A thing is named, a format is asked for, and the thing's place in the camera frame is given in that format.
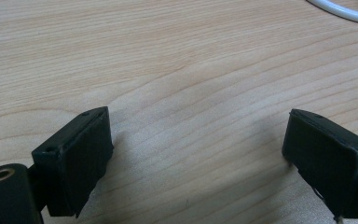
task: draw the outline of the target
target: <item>light wood tabletop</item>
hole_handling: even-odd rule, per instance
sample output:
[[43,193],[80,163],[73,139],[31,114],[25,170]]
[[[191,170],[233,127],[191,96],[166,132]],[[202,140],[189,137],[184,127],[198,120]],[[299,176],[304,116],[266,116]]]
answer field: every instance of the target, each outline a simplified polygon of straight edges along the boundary
[[282,140],[292,108],[358,134],[358,23],[303,0],[0,0],[0,165],[104,105],[107,173],[47,224],[335,223]]

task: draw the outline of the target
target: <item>wooden surface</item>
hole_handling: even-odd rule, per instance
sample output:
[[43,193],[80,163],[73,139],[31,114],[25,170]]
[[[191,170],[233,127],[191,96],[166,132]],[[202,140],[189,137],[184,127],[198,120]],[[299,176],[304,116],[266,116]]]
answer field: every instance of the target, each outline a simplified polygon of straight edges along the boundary
[[281,147],[293,107],[358,134],[358,23],[302,0],[0,0],[0,164],[102,105],[107,174],[46,223],[335,223]]

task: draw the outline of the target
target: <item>black object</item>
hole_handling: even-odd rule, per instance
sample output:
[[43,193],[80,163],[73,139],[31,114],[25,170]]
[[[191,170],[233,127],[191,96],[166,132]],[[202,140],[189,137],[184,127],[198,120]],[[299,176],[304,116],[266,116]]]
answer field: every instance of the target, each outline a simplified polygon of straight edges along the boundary
[[358,135],[320,115],[293,109],[282,154],[336,218],[358,218]]
[[84,112],[32,152],[34,165],[0,166],[0,223],[78,217],[113,154],[107,107]]

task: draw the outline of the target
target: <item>curved white tube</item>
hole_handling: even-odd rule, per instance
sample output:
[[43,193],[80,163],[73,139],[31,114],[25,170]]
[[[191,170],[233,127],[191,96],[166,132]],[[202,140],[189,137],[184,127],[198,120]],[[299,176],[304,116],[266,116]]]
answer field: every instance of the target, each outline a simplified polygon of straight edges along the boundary
[[339,6],[327,0],[307,0],[316,7],[328,11],[336,16],[342,17],[350,21],[358,22],[358,11]]

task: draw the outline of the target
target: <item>cable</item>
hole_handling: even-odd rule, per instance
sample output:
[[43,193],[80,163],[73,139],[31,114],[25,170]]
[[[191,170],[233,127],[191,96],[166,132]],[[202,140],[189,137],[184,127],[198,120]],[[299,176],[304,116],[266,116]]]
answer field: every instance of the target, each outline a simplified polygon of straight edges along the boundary
[[307,0],[316,7],[319,7],[327,12],[330,12],[336,16],[342,17],[350,21],[358,22],[358,11],[342,7],[340,5],[334,4],[328,0]]

